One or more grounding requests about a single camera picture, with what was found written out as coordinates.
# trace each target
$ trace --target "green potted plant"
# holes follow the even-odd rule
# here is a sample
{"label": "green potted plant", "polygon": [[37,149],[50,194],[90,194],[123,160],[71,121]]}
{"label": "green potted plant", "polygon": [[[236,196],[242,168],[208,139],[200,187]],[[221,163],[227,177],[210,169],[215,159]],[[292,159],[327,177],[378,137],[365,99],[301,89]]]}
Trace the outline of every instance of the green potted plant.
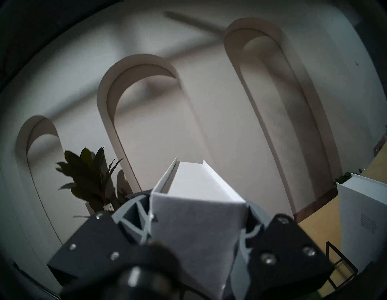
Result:
{"label": "green potted plant", "polygon": [[59,190],[70,189],[74,196],[87,201],[94,212],[103,211],[104,206],[111,203],[111,200],[106,197],[106,185],[122,159],[111,167],[113,160],[106,172],[102,171],[105,161],[103,147],[96,154],[84,148],[80,156],[71,151],[65,151],[65,160],[66,162],[57,163],[59,167],[56,170],[72,177],[73,182],[61,186]]}

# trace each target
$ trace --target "plant leaf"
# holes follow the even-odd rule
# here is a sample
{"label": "plant leaf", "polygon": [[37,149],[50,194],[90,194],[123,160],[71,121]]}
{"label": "plant leaf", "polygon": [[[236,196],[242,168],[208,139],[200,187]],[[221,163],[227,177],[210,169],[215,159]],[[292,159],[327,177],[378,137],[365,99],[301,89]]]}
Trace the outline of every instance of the plant leaf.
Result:
{"label": "plant leaf", "polygon": [[59,190],[63,190],[63,189],[71,189],[71,188],[76,187],[76,186],[77,186],[77,184],[76,184],[75,182],[69,182],[69,183],[67,183],[67,184],[65,184],[65,185],[63,185],[63,186],[61,186],[61,187],[59,188]]}
{"label": "plant leaf", "polygon": [[87,190],[91,192],[92,194],[96,194],[98,196],[101,196],[101,190],[98,188],[98,185],[96,185],[93,181],[84,178],[82,176],[74,176],[73,177],[74,182],[76,185],[84,190]]}
{"label": "plant leaf", "polygon": [[117,167],[117,165],[120,163],[120,161],[122,161],[123,160],[123,158],[121,158],[115,165],[114,165],[114,167],[109,171],[107,171],[106,172],[106,176],[104,177],[104,180],[103,180],[103,182],[102,182],[102,190],[103,191],[105,191],[105,188],[106,188],[106,185],[108,184],[108,181],[109,181],[109,179],[110,179],[110,177],[111,177],[111,175],[113,174],[113,171],[114,171],[114,169]]}
{"label": "plant leaf", "polygon": [[93,168],[93,158],[91,156],[91,152],[86,147],[83,148],[82,152],[80,153],[80,158],[89,165],[90,169]]}
{"label": "plant leaf", "polygon": [[59,170],[59,168],[56,168],[59,172],[63,173],[66,176],[73,177],[74,171],[72,170],[72,168],[69,164],[64,163],[64,162],[59,162],[57,164],[60,166],[60,170]]}
{"label": "plant leaf", "polygon": [[97,201],[99,203],[103,203],[102,202],[102,199],[99,198],[97,195],[93,195],[91,192],[89,192],[88,190],[85,190],[81,187],[72,187],[71,188],[71,192],[74,196],[76,196],[77,198],[79,199],[82,199],[82,200],[85,200],[85,201]]}
{"label": "plant leaf", "polygon": [[105,152],[102,148],[99,148],[97,151],[97,154],[94,157],[93,160],[93,173],[94,175],[100,179],[100,173],[101,173],[101,168],[102,168],[102,163],[105,158]]}
{"label": "plant leaf", "polygon": [[110,165],[108,167],[108,171],[110,171],[111,165],[113,164],[114,161],[115,161],[115,159],[113,159],[113,161],[110,163]]}
{"label": "plant leaf", "polygon": [[85,163],[78,155],[71,151],[65,151],[65,158],[68,161],[67,165],[72,169],[71,177],[82,176],[93,181],[95,184],[99,184],[99,178],[96,178],[92,169],[87,163]]}

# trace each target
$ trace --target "arch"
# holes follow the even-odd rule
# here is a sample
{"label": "arch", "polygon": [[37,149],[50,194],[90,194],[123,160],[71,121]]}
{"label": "arch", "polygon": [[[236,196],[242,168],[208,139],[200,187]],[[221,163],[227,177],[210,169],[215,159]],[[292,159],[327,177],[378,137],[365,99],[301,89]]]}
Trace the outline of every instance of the arch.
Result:
{"label": "arch", "polygon": [[117,157],[126,158],[122,169],[133,192],[152,188],[176,156],[211,160],[175,68],[158,56],[132,55],[113,65],[97,106]]}
{"label": "arch", "polygon": [[227,29],[224,45],[295,213],[327,192],[331,179],[341,174],[336,144],[317,92],[286,36],[272,24],[254,18],[237,20]]}
{"label": "arch", "polygon": [[342,168],[336,142],[333,138],[332,129],[330,128],[330,124],[319,95],[317,94],[308,71],[301,61],[301,58],[298,56],[297,51],[292,46],[286,34],[284,34],[279,27],[263,19],[250,17],[238,19],[228,26],[226,35],[234,30],[243,28],[255,29],[263,32],[275,40],[282,49],[295,76],[297,77],[298,82],[300,83],[302,91],[316,120],[317,128],[319,129],[321,139],[325,147],[325,152],[327,154],[332,179],[334,180],[338,178],[342,175]]}
{"label": "arch", "polygon": [[29,191],[31,204],[40,211],[40,218],[46,223],[45,230],[53,231],[56,240],[63,244],[85,221],[73,216],[89,213],[84,201],[75,198],[69,190],[58,191],[60,186],[71,181],[55,170],[56,162],[64,161],[58,132],[49,119],[34,116],[22,127],[17,146],[19,171],[25,175],[23,183]]}
{"label": "arch", "polygon": [[24,122],[16,138],[15,160],[22,183],[22,188],[25,190],[26,195],[28,196],[28,208],[31,208],[32,210],[29,212],[29,214],[35,216],[33,219],[38,222],[38,226],[42,232],[42,236],[40,237],[38,245],[41,245],[40,250],[43,253],[42,263],[46,264],[48,260],[55,254],[55,251],[60,248],[62,243],[58,238],[54,228],[52,227],[40,201],[38,192],[31,177],[27,160],[27,146],[30,134],[36,124],[43,119],[45,119],[44,116],[36,115],[28,118]]}

